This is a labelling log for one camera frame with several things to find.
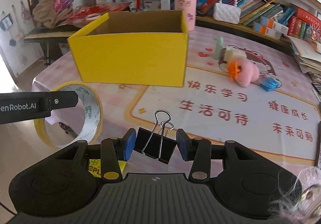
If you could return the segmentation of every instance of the pink checkered tablecloth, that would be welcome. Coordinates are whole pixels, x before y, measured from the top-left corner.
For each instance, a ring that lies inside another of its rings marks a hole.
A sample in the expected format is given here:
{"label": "pink checkered tablecloth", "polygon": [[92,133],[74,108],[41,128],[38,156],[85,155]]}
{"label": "pink checkered tablecloth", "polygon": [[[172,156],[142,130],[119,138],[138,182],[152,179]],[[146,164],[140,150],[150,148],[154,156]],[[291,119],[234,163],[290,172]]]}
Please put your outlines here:
{"label": "pink checkered tablecloth", "polygon": [[[280,92],[286,93],[298,99],[304,99],[309,103],[318,104],[318,100],[312,91],[311,79],[301,73],[296,61],[284,53],[260,43],[238,37],[225,32],[212,29],[196,27],[190,32],[190,41],[188,47],[187,66],[200,67],[205,71],[213,71],[224,74],[225,64],[222,60],[213,59],[216,39],[222,36],[224,45],[235,46],[247,53],[248,59],[253,61],[260,70],[261,74],[269,73],[282,82]],[[48,91],[58,85],[68,81],[80,81],[81,78],[71,53],[67,53],[52,65],[47,67],[33,81],[33,91]],[[97,91],[104,109],[103,131],[99,141],[111,136],[122,136],[128,128],[142,126],[135,120],[127,120],[124,114],[133,102],[137,94],[142,91],[140,85],[117,85],[109,83],[90,83]],[[83,106],[79,104],[70,110],[70,113],[54,111],[47,121],[51,124],[62,121],[69,125],[75,132],[79,133],[84,120],[84,115],[80,111]],[[131,171],[167,173],[167,172],[189,172],[190,163],[181,162],[177,149],[175,150],[171,162],[168,166],[162,165],[158,161],[148,159],[141,154],[133,153],[131,162]],[[279,161],[283,167],[288,168],[295,174],[305,165],[294,165]],[[221,163],[212,163],[212,175],[221,171]]]}

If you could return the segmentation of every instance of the cartoon eye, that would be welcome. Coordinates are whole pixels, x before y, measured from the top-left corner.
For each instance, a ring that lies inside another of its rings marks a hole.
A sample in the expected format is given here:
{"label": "cartoon eye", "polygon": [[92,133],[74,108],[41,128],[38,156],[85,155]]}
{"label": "cartoon eye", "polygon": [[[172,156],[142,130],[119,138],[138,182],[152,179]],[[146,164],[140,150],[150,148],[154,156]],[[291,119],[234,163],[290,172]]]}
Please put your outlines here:
{"label": "cartoon eye", "polygon": [[255,51],[253,51],[252,54],[254,54],[254,55],[256,55],[256,56],[259,56],[259,57],[263,57],[260,53],[255,52]]}

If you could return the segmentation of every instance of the black binder clip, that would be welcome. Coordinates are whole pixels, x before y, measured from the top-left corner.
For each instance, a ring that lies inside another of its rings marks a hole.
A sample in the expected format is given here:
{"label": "black binder clip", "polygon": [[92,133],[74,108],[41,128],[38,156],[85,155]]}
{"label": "black binder clip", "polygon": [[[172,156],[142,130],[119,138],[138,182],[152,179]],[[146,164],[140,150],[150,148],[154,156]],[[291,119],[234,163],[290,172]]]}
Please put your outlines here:
{"label": "black binder clip", "polygon": [[[166,113],[169,118],[168,120],[160,123],[161,131],[157,134],[155,133],[155,129],[158,125],[157,114],[159,112]],[[172,116],[166,110],[157,110],[155,112],[155,117],[156,123],[152,131],[139,128],[134,150],[140,153],[145,153],[148,157],[158,159],[160,162],[168,164],[176,147],[176,141],[166,137],[167,133],[174,129],[174,125],[170,123]],[[165,132],[166,124],[170,124],[171,128]]]}

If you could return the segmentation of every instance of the stack of papers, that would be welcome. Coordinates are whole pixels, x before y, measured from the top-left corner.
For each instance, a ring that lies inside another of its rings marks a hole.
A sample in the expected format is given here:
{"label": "stack of papers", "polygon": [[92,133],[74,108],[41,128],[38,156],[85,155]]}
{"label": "stack of papers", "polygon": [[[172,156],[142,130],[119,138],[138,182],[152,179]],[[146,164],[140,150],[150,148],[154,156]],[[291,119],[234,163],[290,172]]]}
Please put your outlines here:
{"label": "stack of papers", "polygon": [[287,36],[291,40],[294,58],[302,73],[309,73],[315,83],[321,83],[321,45],[318,42],[306,42]]}

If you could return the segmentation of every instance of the orange border line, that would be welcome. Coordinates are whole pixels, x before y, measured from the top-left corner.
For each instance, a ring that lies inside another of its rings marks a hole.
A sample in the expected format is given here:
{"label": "orange border line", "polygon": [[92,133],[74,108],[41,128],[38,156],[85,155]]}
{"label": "orange border line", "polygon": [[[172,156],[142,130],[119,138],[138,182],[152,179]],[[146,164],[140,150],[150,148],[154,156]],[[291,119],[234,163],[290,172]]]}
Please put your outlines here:
{"label": "orange border line", "polygon": [[[198,66],[194,66],[194,65],[190,65],[190,64],[187,64],[186,66],[189,68],[194,68],[194,69],[198,69],[198,70],[202,70],[202,71],[206,71],[206,72],[211,72],[211,73],[218,74],[218,75],[228,76],[228,74],[226,72],[214,71],[214,70],[210,70],[207,68],[198,67]],[[145,119],[135,117],[134,115],[132,115],[132,112],[133,112],[133,109],[135,108],[135,106],[138,104],[138,102],[142,98],[143,94],[148,89],[148,87],[149,86],[142,86],[141,89],[139,89],[139,92],[136,94],[136,96],[133,98],[133,100],[128,104],[128,106],[125,108],[125,111],[124,111],[125,119],[127,119],[129,121],[133,121],[135,123],[139,122],[144,127],[150,127],[150,125],[154,125],[154,123],[151,121],[145,120]],[[312,102],[305,100],[301,97],[298,97],[296,95],[286,93],[286,92],[279,90],[279,89],[277,89],[275,91],[314,106],[317,109],[317,112],[318,112],[320,119],[321,119],[321,113],[320,113],[319,108],[315,104],[313,104]],[[170,131],[168,133],[168,135],[174,137],[175,134],[173,134],[173,133],[174,133],[174,131]],[[187,132],[187,134],[191,137],[202,137],[202,138],[208,139],[212,142],[212,144],[224,144],[224,142],[213,140],[213,139],[210,139],[207,137],[195,135],[195,134],[188,133],[188,132]],[[251,150],[266,157],[267,159],[274,160],[274,161],[280,161],[280,162],[283,161],[283,162],[292,163],[292,164],[301,164],[301,165],[309,165],[309,166],[314,165],[314,161],[315,161],[313,159],[300,158],[300,157],[272,153],[272,152],[267,152],[267,151],[262,151],[262,150],[256,150],[256,149],[251,149]]]}

